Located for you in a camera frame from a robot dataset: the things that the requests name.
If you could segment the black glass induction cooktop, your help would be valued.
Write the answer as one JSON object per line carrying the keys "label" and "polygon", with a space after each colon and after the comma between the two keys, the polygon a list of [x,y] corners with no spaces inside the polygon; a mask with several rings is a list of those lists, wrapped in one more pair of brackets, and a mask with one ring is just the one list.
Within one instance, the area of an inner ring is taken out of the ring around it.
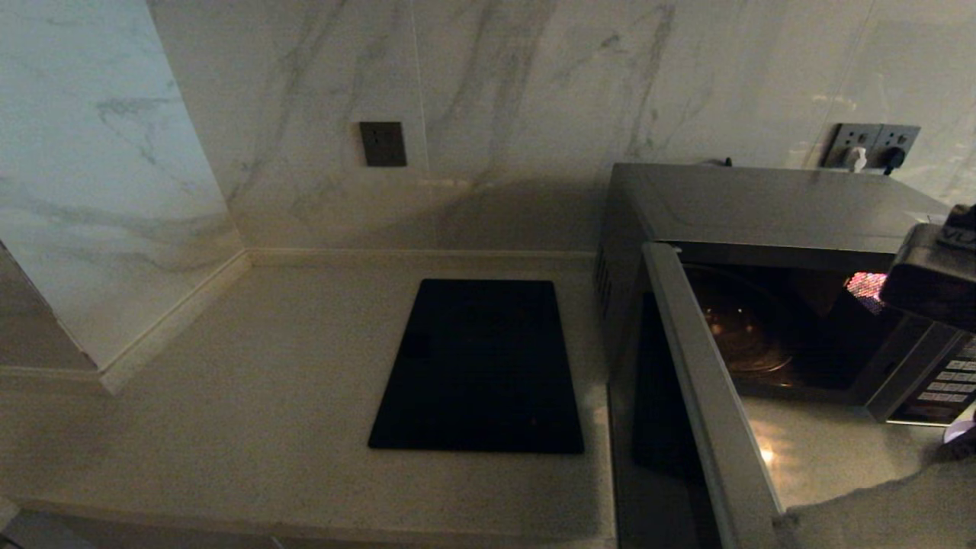
{"label": "black glass induction cooktop", "polygon": [[554,282],[419,282],[368,438],[382,451],[585,451]]}

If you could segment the black glass microwave door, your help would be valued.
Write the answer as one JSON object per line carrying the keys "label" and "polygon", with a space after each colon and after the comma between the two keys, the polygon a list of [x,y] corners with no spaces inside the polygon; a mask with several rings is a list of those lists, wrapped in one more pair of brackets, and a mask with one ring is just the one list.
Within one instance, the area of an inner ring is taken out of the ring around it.
{"label": "black glass microwave door", "polygon": [[619,549],[778,549],[781,513],[672,246],[642,247],[608,344]]}

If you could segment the dark grey wall socket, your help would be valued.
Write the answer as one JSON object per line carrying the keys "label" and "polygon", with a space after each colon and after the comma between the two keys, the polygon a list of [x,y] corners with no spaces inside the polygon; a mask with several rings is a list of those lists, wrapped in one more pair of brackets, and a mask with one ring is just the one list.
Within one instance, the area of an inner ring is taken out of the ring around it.
{"label": "dark grey wall socket", "polygon": [[861,157],[867,159],[879,132],[879,123],[837,124],[819,166],[823,169],[853,169]]}
{"label": "dark grey wall socket", "polygon": [[869,157],[872,168],[881,169],[886,175],[901,169],[920,130],[914,125],[882,124]]}
{"label": "dark grey wall socket", "polygon": [[403,126],[396,121],[362,121],[358,125],[366,166],[401,168],[408,166]]}

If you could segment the silver microwave oven housing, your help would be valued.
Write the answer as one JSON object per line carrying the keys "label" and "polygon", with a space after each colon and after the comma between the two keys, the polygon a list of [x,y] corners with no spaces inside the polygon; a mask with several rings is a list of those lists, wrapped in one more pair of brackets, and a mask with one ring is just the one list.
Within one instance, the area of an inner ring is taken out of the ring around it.
{"label": "silver microwave oven housing", "polygon": [[733,377],[745,397],[863,406],[879,422],[946,426],[976,402],[976,335],[886,306],[881,288],[935,201],[888,176],[619,163],[597,247],[605,351],[642,247],[749,279],[792,318],[794,361]]}

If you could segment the purple round plate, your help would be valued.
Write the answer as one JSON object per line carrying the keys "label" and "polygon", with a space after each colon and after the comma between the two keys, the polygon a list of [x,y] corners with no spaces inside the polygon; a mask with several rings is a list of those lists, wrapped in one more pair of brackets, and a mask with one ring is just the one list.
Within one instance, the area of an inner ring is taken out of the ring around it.
{"label": "purple round plate", "polygon": [[976,402],[967,406],[961,415],[945,428],[945,431],[942,432],[942,443],[949,444],[974,426],[976,426]]}

